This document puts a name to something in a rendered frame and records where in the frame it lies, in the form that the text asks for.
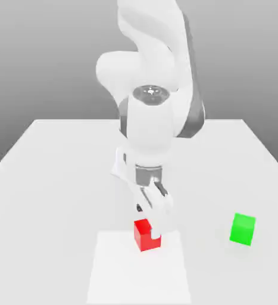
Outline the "small red cube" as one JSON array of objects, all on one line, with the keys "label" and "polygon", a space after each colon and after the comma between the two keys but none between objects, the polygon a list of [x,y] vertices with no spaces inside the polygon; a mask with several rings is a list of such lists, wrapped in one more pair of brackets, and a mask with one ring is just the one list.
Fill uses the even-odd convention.
[{"label": "small red cube", "polygon": [[151,229],[147,219],[134,221],[134,238],[140,251],[161,247],[161,236],[157,239],[152,239]]}]

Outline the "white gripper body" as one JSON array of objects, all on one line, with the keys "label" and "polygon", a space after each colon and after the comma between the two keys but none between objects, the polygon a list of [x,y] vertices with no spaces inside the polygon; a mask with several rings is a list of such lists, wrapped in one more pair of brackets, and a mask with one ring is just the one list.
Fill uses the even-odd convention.
[{"label": "white gripper body", "polygon": [[160,217],[162,214],[169,214],[173,209],[173,197],[161,182],[150,182],[148,186],[130,183],[129,188],[134,195],[135,205],[146,216]]}]

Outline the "small green cube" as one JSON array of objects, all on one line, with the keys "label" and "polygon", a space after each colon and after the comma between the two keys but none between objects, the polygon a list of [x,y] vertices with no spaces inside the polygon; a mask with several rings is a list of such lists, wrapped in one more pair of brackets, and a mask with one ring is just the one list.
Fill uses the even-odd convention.
[{"label": "small green cube", "polygon": [[229,240],[250,246],[254,235],[256,218],[235,213]]}]

